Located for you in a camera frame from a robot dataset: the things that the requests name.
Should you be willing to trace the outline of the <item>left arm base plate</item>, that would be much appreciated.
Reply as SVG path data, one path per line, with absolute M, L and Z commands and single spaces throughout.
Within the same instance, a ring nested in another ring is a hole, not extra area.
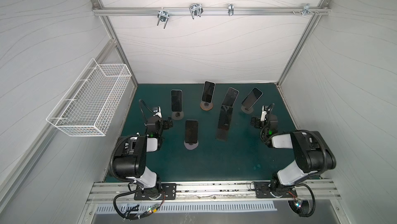
M 136 201 L 155 201 L 155 200 L 175 200 L 176 199 L 176 184 L 165 183 L 156 185 L 153 188 L 145 188 L 139 190 L 134 194 Z

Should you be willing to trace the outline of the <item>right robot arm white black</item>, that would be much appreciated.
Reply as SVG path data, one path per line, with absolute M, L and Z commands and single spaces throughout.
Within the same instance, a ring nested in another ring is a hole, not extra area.
M 336 158 L 318 131 L 279 133 L 273 114 L 252 117 L 250 124 L 260 130 L 259 138 L 269 148 L 291 149 L 294 153 L 294 160 L 272 176 L 268 188 L 274 197 L 281 198 L 308 178 L 336 168 Z

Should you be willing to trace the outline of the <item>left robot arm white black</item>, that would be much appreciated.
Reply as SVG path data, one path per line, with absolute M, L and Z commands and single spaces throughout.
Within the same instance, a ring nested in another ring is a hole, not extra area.
M 109 172 L 115 179 L 134 183 L 143 190 L 161 191 L 161 181 L 147 165 L 147 154 L 161 149 L 163 132 L 173 127 L 169 117 L 150 117 L 144 135 L 120 137 L 112 151 Z

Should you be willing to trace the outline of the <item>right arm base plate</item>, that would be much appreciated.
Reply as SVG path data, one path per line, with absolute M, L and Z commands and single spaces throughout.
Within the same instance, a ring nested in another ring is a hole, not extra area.
M 298 196 L 294 187 L 273 181 L 254 181 L 252 190 L 255 197 L 259 199 L 294 198 Z

